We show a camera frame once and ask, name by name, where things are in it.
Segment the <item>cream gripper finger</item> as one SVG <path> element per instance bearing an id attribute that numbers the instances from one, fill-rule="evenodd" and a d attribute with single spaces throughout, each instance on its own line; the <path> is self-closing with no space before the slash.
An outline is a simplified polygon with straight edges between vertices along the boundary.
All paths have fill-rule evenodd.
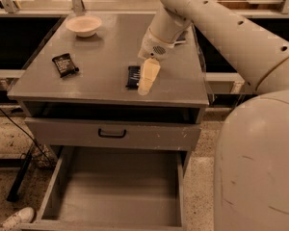
<path id="1" fill-rule="evenodd" d="M 160 71 L 160 63 L 155 59 L 147 59 L 141 66 L 141 75 L 138 84 L 138 94 L 147 95 Z"/>

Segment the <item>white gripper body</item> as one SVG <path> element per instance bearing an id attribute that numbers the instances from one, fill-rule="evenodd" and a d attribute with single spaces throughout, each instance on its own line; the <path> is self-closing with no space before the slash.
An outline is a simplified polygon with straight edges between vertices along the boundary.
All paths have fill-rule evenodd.
<path id="1" fill-rule="evenodd" d="M 141 43 L 138 57 L 144 60 L 155 59 L 161 62 L 168 57 L 173 48 L 173 43 L 165 43 L 159 40 L 147 29 Z"/>

